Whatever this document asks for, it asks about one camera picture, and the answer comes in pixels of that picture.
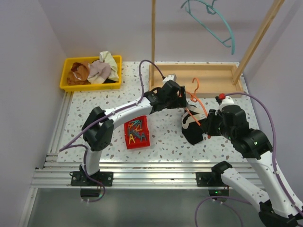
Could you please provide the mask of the teal plastic hanger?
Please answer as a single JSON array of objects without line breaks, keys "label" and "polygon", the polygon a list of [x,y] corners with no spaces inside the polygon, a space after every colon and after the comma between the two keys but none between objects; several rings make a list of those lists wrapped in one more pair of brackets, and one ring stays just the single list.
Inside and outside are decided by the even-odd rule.
[{"label": "teal plastic hanger", "polygon": [[217,15],[221,21],[224,23],[224,26],[227,28],[229,32],[229,37],[225,40],[221,39],[219,36],[216,35],[214,31],[212,31],[206,24],[204,24],[201,20],[199,20],[196,16],[193,15],[191,10],[191,0],[186,0],[181,5],[181,9],[184,9],[196,22],[198,22],[206,31],[208,31],[217,41],[219,41],[224,47],[231,49],[231,55],[235,54],[235,37],[234,33],[225,19],[225,17],[214,7],[214,3],[216,2],[213,0],[211,3],[207,3],[205,0],[196,0],[206,7],[206,11],[210,15]]}]

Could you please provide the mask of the black underwear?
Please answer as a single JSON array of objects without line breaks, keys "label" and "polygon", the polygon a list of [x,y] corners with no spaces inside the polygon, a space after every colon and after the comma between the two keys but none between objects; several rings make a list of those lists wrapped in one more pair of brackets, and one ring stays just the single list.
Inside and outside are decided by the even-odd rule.
[{"label": "black underwear", "polygon": [[206,119],[206,115],[203,109],[197,108],[195,105],[188,105],[187,110],[185,109],[182,115],[181,131],[186,140],[195,145],[203,140],[201,125]]}]

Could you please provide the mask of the dark teal clothespin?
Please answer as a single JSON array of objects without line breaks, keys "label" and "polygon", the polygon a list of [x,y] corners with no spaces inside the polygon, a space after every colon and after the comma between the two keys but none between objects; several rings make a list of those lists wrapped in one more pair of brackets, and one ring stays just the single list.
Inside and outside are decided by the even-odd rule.
[{"label": "dark teal clothespin", "polygon": [[127,135],[130,136],[132,134],[132,130],[130,128],[127,128]]}]

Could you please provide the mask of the brown orange underwear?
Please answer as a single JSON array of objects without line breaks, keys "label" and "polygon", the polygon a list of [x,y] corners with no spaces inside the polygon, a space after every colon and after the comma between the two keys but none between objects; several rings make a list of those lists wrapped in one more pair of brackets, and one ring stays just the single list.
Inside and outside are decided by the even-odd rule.
[{"label": "brown orange underwear", "polygon": [[68,73],[67,84],[69,86],[87,85],[89,76],[89,62],[75,62]]}]

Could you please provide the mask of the orange plastic hanger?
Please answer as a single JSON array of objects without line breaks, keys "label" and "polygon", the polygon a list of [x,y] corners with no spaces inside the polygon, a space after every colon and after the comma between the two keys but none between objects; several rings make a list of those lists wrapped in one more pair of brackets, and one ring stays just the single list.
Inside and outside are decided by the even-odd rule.
[{"label": "orange plastic hanger", "polygon": [[205,113],[205,115],[206,115],[206,117],[207,117],[208,113],[207,113],[206,108],[204,107],[204,105],[202,104],[202,102],[201,102],[201,101],[197,98],[197,96],[196,96],[196,92],[198,91],[199,86],[200,86],[199,80],[198,80],[197,78],[193,78],[192,83],[194,83],[194,82],[196,82],[196,88],[195,88],[194,92],[191,93],[191,92],[187,92],[187,91],[186,91],[186,93],[190,95],[190,101],[192,101],[192,102],[194,102],[194,103],[199,103],[200,106],[199,106],[199,107],[196,106],[196,107],[197,107],[197,108],[203,109],[203,111],[204,111],[204,113]]}]

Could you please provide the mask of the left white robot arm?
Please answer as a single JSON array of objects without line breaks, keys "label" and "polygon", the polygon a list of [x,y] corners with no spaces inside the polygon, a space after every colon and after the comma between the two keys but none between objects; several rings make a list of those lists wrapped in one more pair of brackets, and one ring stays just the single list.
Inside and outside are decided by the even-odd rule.
[{"label": "left white robot arm", "polygon": [[145,92],[126,105],[106,110],[94,108],[82,127],[83,139],[89,148],[85,151],[79,171],[70,173],[71,185],[111,186],[113,173],[101,172],[99,162],[102,151],[111,143],[113,131],[137,117],[186,106],[185,86],[169,80],[162,87]]}]

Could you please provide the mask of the yellow clothespin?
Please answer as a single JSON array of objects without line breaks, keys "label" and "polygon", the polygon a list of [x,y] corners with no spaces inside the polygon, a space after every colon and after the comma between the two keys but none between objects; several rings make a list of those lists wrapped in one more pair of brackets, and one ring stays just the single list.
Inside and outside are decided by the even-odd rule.
[{"label": "yellow clothespin", "polygon": [[129,144],[135,143],[135,139],[132,134],[129,135]]}]

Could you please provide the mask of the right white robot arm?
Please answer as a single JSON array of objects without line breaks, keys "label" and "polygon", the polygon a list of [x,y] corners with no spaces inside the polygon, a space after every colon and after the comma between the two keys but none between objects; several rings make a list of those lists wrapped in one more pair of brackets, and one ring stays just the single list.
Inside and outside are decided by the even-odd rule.
[{"label": "right white robot arm", "polygon": [[303,218],[303,203],[283,177],[267,136],[249,127],[244,110],[237,105],[210,110],[202,119],[201,129],[208,136],[223,136],[229,140],[255,170],[264,189],[241,176],[226,161],[211,168],[211,184],[233,188],[257,210],[267,227],[299,226],[298,221]]}]

